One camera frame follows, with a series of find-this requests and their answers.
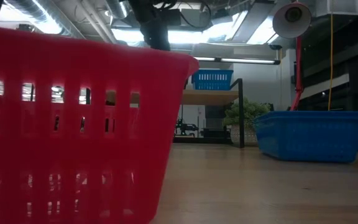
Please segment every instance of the ceiling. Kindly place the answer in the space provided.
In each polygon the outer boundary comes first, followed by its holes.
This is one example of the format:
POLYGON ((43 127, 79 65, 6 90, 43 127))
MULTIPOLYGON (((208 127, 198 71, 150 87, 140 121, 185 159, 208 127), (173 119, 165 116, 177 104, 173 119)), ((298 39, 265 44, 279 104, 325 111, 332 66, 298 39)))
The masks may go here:
MULTIPOLYGON (((101 36, 92 26, 92 24, 87 20, 82 10, 77 6, 75 0, 46 0, 53 1, 62 13, 71 21, 71 23, 82 33, 82 35, 88 40, 103 41, 101 36)), ((320 0, 301 0, 300 2, 308 5, 312 12, 315 10, 316 1, 320 0)), ((104 21, 104 24, 107 27, 114 27, 119 30, 132 29, 139 30, 137 27, 137 21, 133 18, 131 13, 129 16, 122 21, 115 21, 113 24, 110 24, 111 18, 106 14, 107 7, 105 0, 89 0, 94 10, 97 11, 99 17, 104 21)), ((243 11, 246 11, 247 14, 245 19, 238 28, 238 31, 235 33, 234 37, 230 40, 225 40, 225 36, 218 36, 218 38, 209 38, 209 43, 196 43, 196 44, 174 44, 172 43, 171 48, 175 52, 181 52, 185 54, 192 54, 195 57, 227 57, 227 58, 259 58, 259 59, 276 59, 277 53, 274 50, 271 50, 267 44, 259 45, 248 45, 247 42, 253 38, 253 35, 256 33, 257 29, 262 26, 269 18, 274 16, 274 14, 284 5, 290 3, 291 0, 206 0, 206 3, 210 6, 213 13, 218 9, 227 9, 230 16, 233 18, 239 18, 239 14, 243 11)), ((195 22, 198 24, 203 23, 203 16, 205 12, 200 13, 200 10, 190 9, 190 6, 199 4, 197 0, 189 0, 188 2, 179 2, 175 5, 174 8, 180 8, 184 15, 186 15, 189 21, 195 22)), ((17 27, 18 23, 21 24, 30 24, 23 17, 12 18, 11 14, 5 12, 5 9, 2 9, 0 13, 0 26, 14 29, 17 27)), ((354 16, 341 16, 339 19, 335 20, 334 27, 335 29, 340 29, 346 26, 351 22, 354 16)), ((230 25, 230 29, 233 29, 234 22, 230 25)), ((329 18, 326 16, 314 17, 312 26, 309 31, 304 36, 304 43, 306 45, 313 45, 319 40, 327 37, 329 35, 329 18)), ((119 30, 113 31, 114 35, 119 37, 119 30)), ((180 26, 170 27, 170 30, 188 30, 195 31, 194 28, 188 26, 183 20, 180 26)), ((227 30, 218 30, 218 32, 224 32, 227 36, 227 30)), ((147 44, 144 42, 137 42, 137 46, 146 47, 147 44)), ((283 39, 278 37, 275 39, 272 44, 283 46, 284 50, 287 48, 294 48, 295 41, 283 39)), ((204 68, 229 68, 230 63, 214 63, 214 62, 203 62, 201 67, 204 68)))

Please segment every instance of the shelf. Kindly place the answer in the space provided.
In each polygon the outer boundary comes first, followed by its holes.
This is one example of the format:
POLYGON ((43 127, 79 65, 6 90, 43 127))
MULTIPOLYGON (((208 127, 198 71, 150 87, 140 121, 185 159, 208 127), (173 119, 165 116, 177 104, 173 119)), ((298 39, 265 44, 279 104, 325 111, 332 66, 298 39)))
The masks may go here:
MULTIPOLYGON (((220 91, 220 90, 183 90, 182 103, 184 105, 208 105, 224 106, 233 102, 239 97, 238 91, 220 91)), ((114 103, 115 93, 107 93, 109 102, 114 103)), ((139 103, 139 96, 132 97, 131 103, 139 103)))

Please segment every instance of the pipe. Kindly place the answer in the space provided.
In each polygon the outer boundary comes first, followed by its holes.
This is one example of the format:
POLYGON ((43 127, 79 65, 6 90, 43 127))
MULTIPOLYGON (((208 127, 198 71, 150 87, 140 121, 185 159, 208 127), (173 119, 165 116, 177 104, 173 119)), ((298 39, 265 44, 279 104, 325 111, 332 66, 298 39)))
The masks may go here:
POLYGON ((125 19, 128 16, 128 5, 119 0, 106 0, 107 8, 114 19, 125 19))
POLYGON ((25 15, 36 28, 46 34, 85 39, 52 0, 5 0, 5 3, 13 10, 25 15))
POLYGON ((91 15, 88 13, 88 11, 84 8, 80 0, 75 0, 77 3, 77 6, 80 10, 82 10, 84 16, 86 19, 91 23, 93 28, 96 30, 96 32, 100 35, 100 37, 107 43, 111 43, 110 39, 106 36, 106 34, 100 29, 100 26, 97 25, 97 23, 93 20, 91 15))
POLYGON ((118 41, 117 41, 116 37, 114 36, 114 34, 112 33, 111 29, 105 25, 106 21, 104 21, 104 20, 102 20, 102 18, 100 18, 99 14, 96 12, 94 7, 90 4, 90 2, 88 0, 82 0, 82 2, 84 3, 85 7, 88 8, 89 12, 93 15, 93 17, 97 20, 97 22, 99 23, 99 26, 102 28, 104 33, 106 33, 107 37, 109 37, 110 41, 114 44, 118 44, 118 41))

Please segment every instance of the white wall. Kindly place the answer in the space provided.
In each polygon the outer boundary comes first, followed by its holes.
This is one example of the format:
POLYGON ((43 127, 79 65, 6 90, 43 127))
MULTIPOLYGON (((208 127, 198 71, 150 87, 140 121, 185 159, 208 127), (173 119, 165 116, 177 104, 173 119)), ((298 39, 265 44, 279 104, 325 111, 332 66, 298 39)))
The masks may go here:
POLYGON ((295 85, 291 83, 291 77, 295 74, 294 62, 296 61, 296 52, 294 49, 288 49, 282 64, 277 66, 277 82, 279 90, 277 93, 278 104, 276 110, 286 110, 291 106, 295 99, 295 85))
POLYGON ((272 103, 275 110, 286 110, 295 97, 291 84, 295 51, 287 50, 280 65, 233 64, 233 80, 242 78, 244 96, 258 103, 272 103))

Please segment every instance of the blue basket on shelf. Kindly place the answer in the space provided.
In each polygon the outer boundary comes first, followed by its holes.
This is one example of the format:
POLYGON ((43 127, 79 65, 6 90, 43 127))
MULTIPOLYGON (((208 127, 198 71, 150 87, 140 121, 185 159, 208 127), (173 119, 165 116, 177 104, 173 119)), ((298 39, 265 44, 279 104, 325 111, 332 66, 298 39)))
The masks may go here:
POLYGON ((358 111, 275 111, 255 120, 259 149, 286 161, 353 162, 358 111))
POLYGON ((198 70, 192 78, 195 90, 230 90, 233 70, 198 70))

